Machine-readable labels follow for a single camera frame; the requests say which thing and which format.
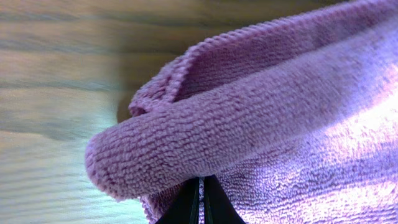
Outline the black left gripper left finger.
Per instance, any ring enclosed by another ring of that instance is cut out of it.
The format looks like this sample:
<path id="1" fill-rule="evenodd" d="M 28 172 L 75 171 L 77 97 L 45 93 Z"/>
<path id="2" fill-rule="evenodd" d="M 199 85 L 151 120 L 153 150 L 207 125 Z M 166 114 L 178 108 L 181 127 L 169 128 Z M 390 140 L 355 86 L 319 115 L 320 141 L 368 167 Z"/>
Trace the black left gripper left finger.
<path id="1" fill-rule="evenodd" d="M 198 177 L 186 181 L 174 202 L 155 224 L 198 224 L 199 186 Z"/>

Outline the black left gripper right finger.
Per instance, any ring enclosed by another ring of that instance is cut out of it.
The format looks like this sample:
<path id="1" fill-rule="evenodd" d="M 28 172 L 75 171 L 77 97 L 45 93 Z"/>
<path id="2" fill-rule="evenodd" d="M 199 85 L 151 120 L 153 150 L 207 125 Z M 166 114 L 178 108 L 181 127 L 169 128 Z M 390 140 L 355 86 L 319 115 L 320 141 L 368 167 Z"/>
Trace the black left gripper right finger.
<path id="1" fill-rule="evenodd" d="M 246 224 L 238 215 L 216 175 L 204 179 L 205 224 Z"/>

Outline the large purple cloth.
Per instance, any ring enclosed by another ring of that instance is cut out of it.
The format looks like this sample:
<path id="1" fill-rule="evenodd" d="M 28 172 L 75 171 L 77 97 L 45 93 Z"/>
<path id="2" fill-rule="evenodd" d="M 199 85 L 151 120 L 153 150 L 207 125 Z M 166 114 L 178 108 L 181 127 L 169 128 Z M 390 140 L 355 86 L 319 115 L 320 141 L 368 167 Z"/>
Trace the large purple cloth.
<path id="1" fill-rule="evenodd" d="M 353 1 L 206 39 L 93 136 L 89 179 L 150 223 L 215 175 L 246 223 L 397 222 L 397 2 Z"/>

